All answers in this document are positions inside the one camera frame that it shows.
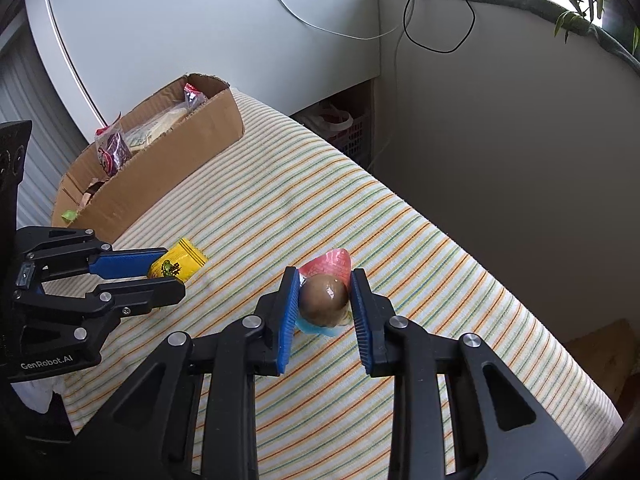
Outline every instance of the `brown ball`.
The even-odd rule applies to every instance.
[[[315,274],[300,287],[298,311],[309,323],[331,327],[341,322],[348,301],[343,282],[330,274]]]

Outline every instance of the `black cable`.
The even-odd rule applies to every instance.
[[[409,34],[409,31],[407,30],[407,23],[406,23],[406,12],[409,9],[409,4],[411,3],[411,0],[407,0],[406,1],[406,5],[404,6],[404,13],[402,14],[402,28],[404,28],[405,36],[413,44],[416,44],[420,48],[423,48],[424,50],[428,50],[429,52],[435,52],[436,54],[451,54],[452,52],[455,52],[457,49],[460,48],[460,46],[463,43],[465,43],[466,38],[469,37],[469,35],[471,34],[471,31],[474,30],[474,25],[476,24],[476,12],[474,11],[474,8],[471,6],[471,4],[469,3],[469,0],[465,0],[465,2],[467,4],[467,6],[469,7],[469,9],[471,10],[471,14],[473,15],[473,20],[471,21],[471,26],[469,27],[469,30],[466,32],[465,37],[462,38],[462,40],[460,40],[460,43],[458,43],[451,50],[437,50],[436,48],[431,48],[431,47],[428,47],[426,45],[423,45],[423,44],[419,43],[418,41],[415,41],[414,38],[411,37],[411,35]]]

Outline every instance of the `blue gripper pad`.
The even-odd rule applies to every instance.
[[[166,253],[163,247],[134,249],[130,251],[107,251],[89,263],[89,272],[105,280],[146,276],[151,264]]]

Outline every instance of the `corrugated gray panel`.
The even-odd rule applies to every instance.
[[[28,25],[0,58],[0,122],[30,119],[31,140],[18,189],[18,228],[50,225],[58,184],[87,142],[40,60]]]

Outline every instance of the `wooden object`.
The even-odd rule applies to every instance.
[[[619,319],[565,345],[582,369],[616,402],[636,360],[637,342],[626,319]]]

